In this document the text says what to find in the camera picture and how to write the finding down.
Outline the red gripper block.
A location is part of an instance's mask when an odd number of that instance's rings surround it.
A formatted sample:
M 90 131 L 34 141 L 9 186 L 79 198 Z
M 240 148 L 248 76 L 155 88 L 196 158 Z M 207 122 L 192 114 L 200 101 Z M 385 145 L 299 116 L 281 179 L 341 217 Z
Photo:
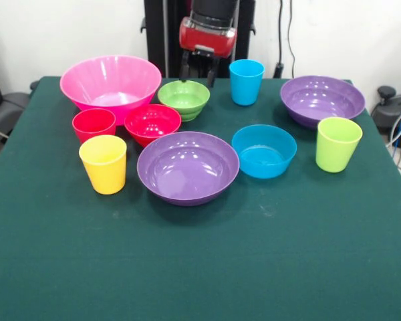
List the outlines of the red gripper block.
M 206 52 L 219 58 L 228 58 L 235 46 L 237 30 L 234 27 L 211 29 L 199 25 L 191 18 L 184 18 L 179 28 L 179 43 L 182 49 L 181 81 L 185 82 L 190 76 L 190 52 Z M 212 88 L 215 83 L 220 59 L 214 59 L 207 75 L 207 85 Z

